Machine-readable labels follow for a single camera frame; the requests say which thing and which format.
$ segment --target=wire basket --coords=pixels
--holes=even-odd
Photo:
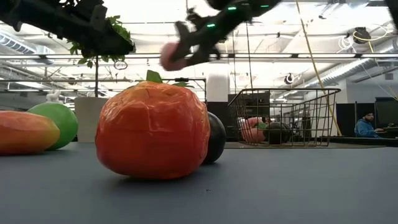
[[[228,104],[233,134],[238,142],[252,146],[328,146],[335,95],[339,91],[337,88],[241,90]]]

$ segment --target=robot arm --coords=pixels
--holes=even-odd
[[[260,16],[269,11],[281,0],[208,0],[209,5],[221,11],[213,17],[200,17],[193,9],[188,10],[187,19],[191,21],[196,31],[189,32],[188,27],[178,21],[175,27],[180,36],[180,42],[170,57],[171,62],[176,62],[190,54],[190,47],[199,45],[191,58],[187,59],[187,66],[209,62],[210,55],[220,59],[220,52],[215,45],[226,40],[226,36],[240,23],[251,22],[253,17]]]

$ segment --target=pink ball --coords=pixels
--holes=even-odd
[[[257,128],[242,130],[242,137],[248,143],[257,143],[266,140],[263,130],[259,130]]]
[[[171,62],[170,57],[177,48],[177,43],[169,42],[165,44],[160,52],[160,64],[166,71],[178,71],[187,66],[187,61],[182,58],[176,62]]]
[[[253,128],[258,123],[263,123],[261,118],[249,118],[246,120],[246,126],[249,128]]]

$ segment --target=desk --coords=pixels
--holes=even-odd
[[[1,224],[396,224],[398,149],[226,149],[169,182],[105,169],[94,144],[0,157]]]
[[[383,128],[384,132],[378,133],[380,137],[383,138],[397,138],[398,137],[398,127],[386,127]]]

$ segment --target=person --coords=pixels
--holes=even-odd
[[[378,132],[383,131],[382,128],[373,129],[371,122],[374,119],[373,113],[364,113],[363,117],[358,120],[355,126],[355,134],[362,138],[380,138]]]

